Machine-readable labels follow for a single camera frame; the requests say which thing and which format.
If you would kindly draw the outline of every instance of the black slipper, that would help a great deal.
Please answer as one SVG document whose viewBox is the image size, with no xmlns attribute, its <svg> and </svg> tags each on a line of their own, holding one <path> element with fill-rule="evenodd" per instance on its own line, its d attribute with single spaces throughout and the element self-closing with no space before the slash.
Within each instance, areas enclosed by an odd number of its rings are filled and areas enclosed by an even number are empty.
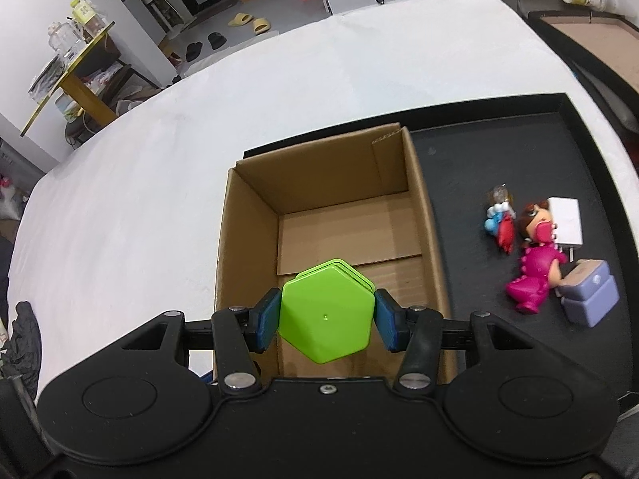
<svg viewBox="0 0 639 479">
<path fill-rule="evenodd" d="M 219 32 L 214 32 L 213 34 L 209 34 L 208 41 L 211 44 L 211 48 L 217 50 L 226 43 L 226 38 Z"/>
<path fill-rule="evenodd" d="M 199 56 L 199 53 L 202 52 L 202 43 L 201 42 L 197 42 L 197 43 L 191 43 L 189 44 L 189 46 L 187 47 L 187 54 L 185 56 L 187 62 L 191 62 L 197 59 L 197 56 Z"/>
</svg>

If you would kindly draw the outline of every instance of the yellow table edge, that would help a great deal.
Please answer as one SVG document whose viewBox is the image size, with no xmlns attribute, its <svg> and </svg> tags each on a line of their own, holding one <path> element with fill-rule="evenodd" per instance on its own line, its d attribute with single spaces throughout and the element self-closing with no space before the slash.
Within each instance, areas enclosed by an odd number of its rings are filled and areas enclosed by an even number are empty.
<svg viewBox="0 0 639 479">
<path fill-rule="evenodd" d="M 73 60 L 73 62 L 68 66 L 65 72 L 60 76 L 60 79 L 58 79 L 58 81 L 53 86 L 53 88 L 50 89 L 49 93 L 45 95 L 44 99 L 42 99 L 42 102 L 38 105 L 36 110 L 31 114 L 26 126 L 24 126 L 22 128 L 22 131 L 20 132 L 21 137 L 24 137 L 24 135 L 26 135 L 27 131 L 29 130 L 31 125 L 34 123 L 34 121 L 37 119 L 38 115 L 42 111 L 42 108 L 44 108 L 44 106 L 49 102 L 49 99 L 53 96 L 55 91 L 60 88 L 60 85 L 62 84 L 62 82 L 69 76 L 69 74 L 73 72 L 73 70 L 77 68 L 77 66 L 82 62 L 82 60 L 91 51 L 91 49 L 104 39 L 104 37 L 111 30 L 111 28 L 113 28 L 113 25 L 115 24 L 116 24 L 115 22 L 110 22 L 103 30 L 100 31 L 100 33 L 95 38 L 91 40 L 90 43 L 87 43 L 86 47 L 82 49 L 81 53 L 79 53 L 78 56 Z"/>
</svg>

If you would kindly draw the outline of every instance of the white tablecloth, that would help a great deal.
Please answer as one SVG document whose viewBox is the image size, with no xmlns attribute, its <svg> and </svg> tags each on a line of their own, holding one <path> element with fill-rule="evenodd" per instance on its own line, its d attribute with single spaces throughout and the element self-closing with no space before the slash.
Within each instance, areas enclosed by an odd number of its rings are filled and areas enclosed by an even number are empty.
<svg viewBox="0 0 639 479">
<path fill-rule="evenodd" d="M 31 196 L 8 299 L 30 301 L 37 316 L 40 390 L 158 313 L 212 315 L 226 175 L 245 149 L 392 111 L 544 92 L 572 99 L 637 239 L 639 180 L 621 142 L 570 70 L 499 0 L 405 0 L 332 16 L 167 89 Z M 192 356 L 198 373 L 211 368 L 205 353 Z"/>
</svg>

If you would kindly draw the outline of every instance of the yellow slipper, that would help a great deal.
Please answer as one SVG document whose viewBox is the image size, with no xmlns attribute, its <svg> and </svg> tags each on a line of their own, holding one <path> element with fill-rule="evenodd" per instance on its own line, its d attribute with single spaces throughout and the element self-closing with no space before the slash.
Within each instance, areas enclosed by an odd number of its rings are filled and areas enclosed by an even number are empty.
<svg viewBox="0 0 639 479">
<path fill-rule="evenodd" d="M 266 32 L 267 30 L 270 30 L 270 28 L 271 24 L 264 18 L 257 18 L 253 22 L 253 32 L 255 32 L 256 36 L 262 34 L 263 32 Z"/>
<path fill-rule="evenodd" d="M 242 25 L 246 25 L 250 20 L 253 19 L 253 16 L 250 14 L 244 14 L 244 12 L 238 12 L 229 22 L 229 27 L 241 27 Z"/>
</svg>

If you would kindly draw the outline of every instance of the screw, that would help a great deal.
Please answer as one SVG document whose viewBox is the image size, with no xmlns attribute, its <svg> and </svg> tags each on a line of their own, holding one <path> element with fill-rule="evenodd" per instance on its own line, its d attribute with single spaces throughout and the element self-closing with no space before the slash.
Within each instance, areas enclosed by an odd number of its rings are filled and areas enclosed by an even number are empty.
<svg viewBox="0 0 639 479">
<path fill-rule="evenodd" d="M 255 382 L 255 377 L 248 373 L 231 373 L 224 377 L 224 383 L 236 390 L 251 387 Z"/>
<path fill-rule="evenodd" d="M 330 384 L 324 384 L 319 386 L 319 391 L 322 394 L 335 394 L 337 392 L 337 387 Z"/>
<path fill-rule="evenodd" d="M 406 373 L 399 378 L 399 383 L 406 389 L 424 389 L 431 384 L 431 379 L 422 373 Z"/>
</svg>

